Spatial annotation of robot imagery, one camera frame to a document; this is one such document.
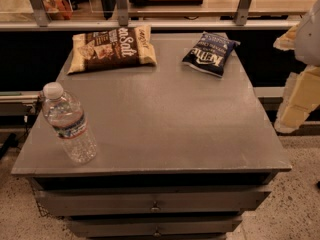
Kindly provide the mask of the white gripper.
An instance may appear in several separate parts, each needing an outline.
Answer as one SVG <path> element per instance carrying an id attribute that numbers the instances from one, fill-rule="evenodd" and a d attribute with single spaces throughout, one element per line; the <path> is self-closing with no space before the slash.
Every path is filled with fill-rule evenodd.
<path id="1" fill-rule="evenodd" d="M 292 26 L 278 37 L 273 47 L 295 49 L 295 58 L 308 64 L 301 73 L 291 73 L 284 87 L 274 127 L 287 134 L 297 130 L 320 106 L 320 67 L 316 67 L 320 65 L 320 0 L 302 17 L 299 26 Z"/>

